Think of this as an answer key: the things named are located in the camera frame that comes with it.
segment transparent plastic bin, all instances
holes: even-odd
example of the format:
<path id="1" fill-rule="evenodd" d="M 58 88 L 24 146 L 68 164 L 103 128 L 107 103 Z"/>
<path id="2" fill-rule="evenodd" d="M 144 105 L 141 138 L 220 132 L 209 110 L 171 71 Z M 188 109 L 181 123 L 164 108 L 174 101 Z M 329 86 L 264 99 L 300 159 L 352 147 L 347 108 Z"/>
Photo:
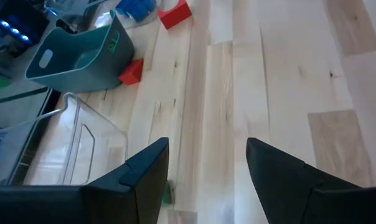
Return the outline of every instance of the transparent plastic bin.
<path id="1" fill-rule="evenodd" d="M 87 184 L 125 162 L 127 135 L 113 123 L 73 93 L 65 94 L 57 107 L 63 108 L 0 129 L 0 145 L 5 148 L 0 151 L 0 169 L 1 163 L 9 159 L 6 151 L 16 150 L 13 142 L 18 133 L 40 119 L 48 120 L 48 125 L 37 148 L 25 152 L 35 156 L 30 164 L 26 163 L 24 184 Z"/>

